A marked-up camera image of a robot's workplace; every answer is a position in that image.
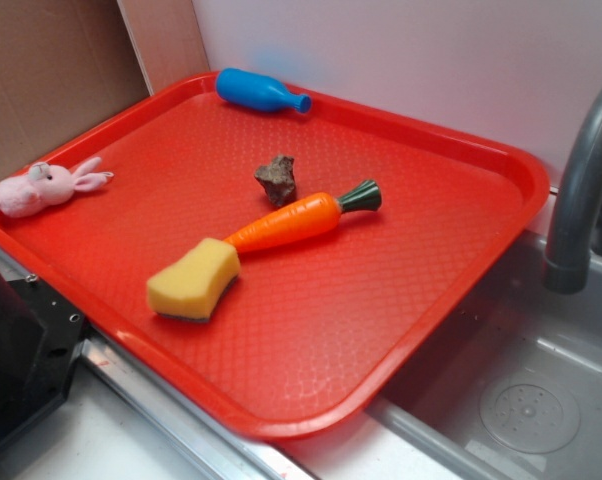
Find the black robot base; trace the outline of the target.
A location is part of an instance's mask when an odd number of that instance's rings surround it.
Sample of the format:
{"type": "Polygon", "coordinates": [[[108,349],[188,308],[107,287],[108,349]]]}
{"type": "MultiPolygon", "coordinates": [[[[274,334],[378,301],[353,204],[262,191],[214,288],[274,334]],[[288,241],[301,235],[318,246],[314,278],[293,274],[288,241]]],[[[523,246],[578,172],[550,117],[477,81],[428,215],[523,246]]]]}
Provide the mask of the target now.
{"type": "Polygon", "coordinates": [[[0,273],[0,451],[67,400],[84,323],[44,280],[0,273]]]}

